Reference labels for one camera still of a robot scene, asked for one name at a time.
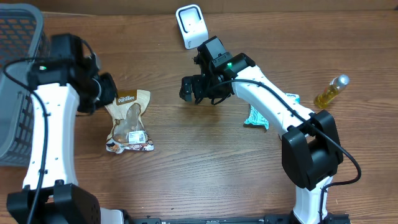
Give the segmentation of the yellow bottle silver cap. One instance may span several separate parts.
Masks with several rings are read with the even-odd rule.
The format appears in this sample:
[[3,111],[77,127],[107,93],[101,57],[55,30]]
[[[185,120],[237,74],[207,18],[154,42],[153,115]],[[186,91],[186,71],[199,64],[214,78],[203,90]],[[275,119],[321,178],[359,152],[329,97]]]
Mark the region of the yellow bottle silver cap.
[[341,93],[350,83],[349,76],[342,74],[334,78],[322,93],[317,95],[314,99],[314,105],[318,108],[326,108],[333,101],[333,99]]

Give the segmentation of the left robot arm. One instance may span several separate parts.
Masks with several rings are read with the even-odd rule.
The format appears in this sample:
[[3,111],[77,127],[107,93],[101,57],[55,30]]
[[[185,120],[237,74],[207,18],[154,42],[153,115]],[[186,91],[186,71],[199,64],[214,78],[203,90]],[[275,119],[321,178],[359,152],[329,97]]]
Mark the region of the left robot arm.
[[122,210],[100,206],[78,185],[74,166],[76,114],[92,114],[117,97],[96,54],[73,34],[51,38],[48,57],[28,59],[27,83],[34,109],[29,167],[20,192],[7,196],[7,210],[18,223],[127,223]]

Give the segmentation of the teal tissue pack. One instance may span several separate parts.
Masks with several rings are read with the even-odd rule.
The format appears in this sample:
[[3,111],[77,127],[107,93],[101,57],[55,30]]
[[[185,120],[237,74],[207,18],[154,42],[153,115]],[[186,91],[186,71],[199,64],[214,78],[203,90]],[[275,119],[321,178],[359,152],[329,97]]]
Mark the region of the teal tissue pack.
[[265,130],[269,129],[269,121],[258,112],[253,105],[249,106],[249,116],[244,122],[245,125],[263,127]]

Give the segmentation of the snack packet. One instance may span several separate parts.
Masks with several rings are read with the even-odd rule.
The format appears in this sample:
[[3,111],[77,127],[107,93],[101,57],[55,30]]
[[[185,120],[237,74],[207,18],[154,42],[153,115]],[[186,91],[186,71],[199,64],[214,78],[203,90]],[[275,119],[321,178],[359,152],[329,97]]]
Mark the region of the snack packet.
[[113,127],[106,141],[106,150],[120,154],[124,151],[153,151],[154,143],[141,120],[150,102],[147,90],[119,91],[106,106]]

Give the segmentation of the small kleenex tissue pack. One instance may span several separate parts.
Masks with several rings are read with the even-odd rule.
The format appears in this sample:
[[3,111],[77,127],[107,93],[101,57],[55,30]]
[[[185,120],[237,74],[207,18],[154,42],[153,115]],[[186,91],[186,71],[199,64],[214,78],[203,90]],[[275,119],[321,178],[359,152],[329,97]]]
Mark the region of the small kleenex tissue pack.
[[294,100],[295,102],[300,103],[300,96],[298,94],[285,93],[285,95],[290,99]]

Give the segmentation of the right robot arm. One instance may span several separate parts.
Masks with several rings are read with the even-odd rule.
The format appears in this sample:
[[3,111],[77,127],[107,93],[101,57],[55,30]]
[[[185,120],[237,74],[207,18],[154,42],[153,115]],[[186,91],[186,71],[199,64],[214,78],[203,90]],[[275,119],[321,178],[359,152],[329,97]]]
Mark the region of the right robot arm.
[[289,98],[246,54],[233,56],[216,36],[197,48],[200,74],[182,78],[180,97],[218,105],[231,95],[249,103],[276,128],[282,141],[282,167],[296,186],[291,223],[331,223],[327,186],[343,162],[335,120]]

